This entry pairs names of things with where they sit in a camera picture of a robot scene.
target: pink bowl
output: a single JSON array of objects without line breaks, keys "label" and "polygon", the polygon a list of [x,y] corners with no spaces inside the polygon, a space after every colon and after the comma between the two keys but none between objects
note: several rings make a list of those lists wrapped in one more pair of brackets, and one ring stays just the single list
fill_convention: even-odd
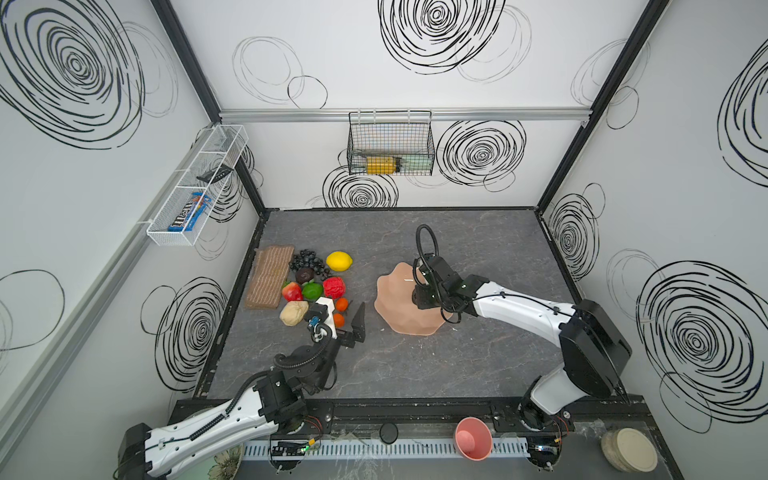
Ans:
[{"label": "pink bowl", "polygon": [[491,430],[475,417],[467,417],[458,423],[453,440],[464,457],[476,462],[485,460],[493,449]]}]

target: lemon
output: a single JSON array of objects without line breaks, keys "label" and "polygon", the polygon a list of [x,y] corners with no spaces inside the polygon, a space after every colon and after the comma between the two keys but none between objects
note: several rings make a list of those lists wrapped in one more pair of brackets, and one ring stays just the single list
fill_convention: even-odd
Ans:
[{"label": "lemon", "polygon": [[326,258],[326,265],[334,272],[343,272],[352,266],[352,257],[346,252],[333,252]]}]

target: brown towel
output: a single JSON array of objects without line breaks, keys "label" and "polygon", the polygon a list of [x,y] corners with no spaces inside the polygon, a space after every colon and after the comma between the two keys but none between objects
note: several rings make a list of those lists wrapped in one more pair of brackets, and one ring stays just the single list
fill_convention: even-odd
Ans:
[{"label": "brown towel", "polygon": [[256,267],[245,297],[245,308],[277,308],[288,277],[293,245],[270,245],[256,252]]}]

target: round container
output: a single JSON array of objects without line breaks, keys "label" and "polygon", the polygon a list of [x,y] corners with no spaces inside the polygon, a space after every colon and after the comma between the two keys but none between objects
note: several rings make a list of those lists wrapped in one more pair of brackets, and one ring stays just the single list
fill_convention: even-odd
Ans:
[{"label": "round container", "polygon": [[654,444],[635,429],[607,432],[600,447],[608,462],[622,472],[652,472],[658,463]]},{"label": "round container", "polygon": [[493,449],[491,430],[481,419],[475,417],[467,417],[458,423],[453,441],[459,453],[476,462],[485,460]]}]

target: black wire basket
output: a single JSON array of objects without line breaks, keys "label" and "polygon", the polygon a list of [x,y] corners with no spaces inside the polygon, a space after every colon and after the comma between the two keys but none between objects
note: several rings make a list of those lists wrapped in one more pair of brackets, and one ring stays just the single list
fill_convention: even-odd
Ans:
[{"label": "black wire basket", "polygon": [[351,175],[432,175],[432,112],[350,112],[346,161]]}]

